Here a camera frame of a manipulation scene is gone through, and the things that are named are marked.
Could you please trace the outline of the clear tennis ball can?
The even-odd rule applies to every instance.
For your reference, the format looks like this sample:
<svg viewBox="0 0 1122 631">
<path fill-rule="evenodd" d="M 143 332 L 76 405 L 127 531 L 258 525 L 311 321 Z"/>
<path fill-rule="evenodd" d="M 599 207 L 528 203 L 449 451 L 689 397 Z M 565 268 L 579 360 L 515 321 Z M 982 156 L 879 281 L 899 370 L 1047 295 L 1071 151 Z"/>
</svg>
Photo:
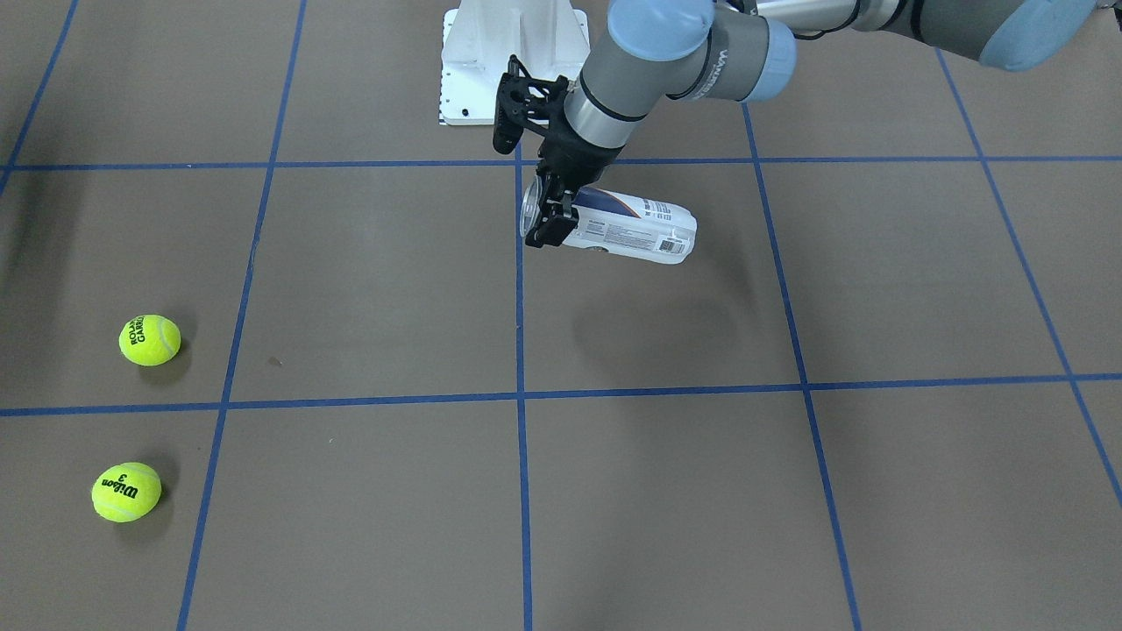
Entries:
<svg viewBox="0 0 1122 631">
<path fill-rule="evenodd" d="M 572 210 L 577 223 L 561 246 L 663 265 L 684 262 L 696 246 L 697 220 L 681 205 L 582 188 Z"/>
</svg>

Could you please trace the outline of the Wilson yellow tennis ball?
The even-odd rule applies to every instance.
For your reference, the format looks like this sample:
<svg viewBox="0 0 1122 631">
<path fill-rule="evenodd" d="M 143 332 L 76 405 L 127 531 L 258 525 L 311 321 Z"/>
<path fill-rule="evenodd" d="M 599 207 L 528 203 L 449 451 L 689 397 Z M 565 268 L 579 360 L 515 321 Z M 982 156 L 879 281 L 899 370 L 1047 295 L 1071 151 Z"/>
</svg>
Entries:
<svg viewBox="0 0 1122 631">
<path fill-rule="evenodd" d="M 160 475 L 140 461 L 114 464 L 96 476 L 89 492 L 96 515 L 113 523 L 148 515 L 160 503 Z"/>
</svg>

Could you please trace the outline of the Roland Garros yellow tennis ball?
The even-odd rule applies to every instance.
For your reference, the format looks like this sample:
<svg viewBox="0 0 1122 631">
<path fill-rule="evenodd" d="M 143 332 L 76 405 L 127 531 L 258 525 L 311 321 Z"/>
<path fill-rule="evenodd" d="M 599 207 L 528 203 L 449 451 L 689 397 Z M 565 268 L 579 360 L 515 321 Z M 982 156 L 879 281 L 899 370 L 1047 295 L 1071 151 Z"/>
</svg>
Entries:
<svg viewBox="0 0 1122 631">
<path fill-rule="evenodd" d="M 180 354 L 181 344 L 180 327 L 169 318 L 155 313 L 135 316 L 117 336 L 117 347 L 125 359 L 145 367 L 169 362 Z"/>
</svg>

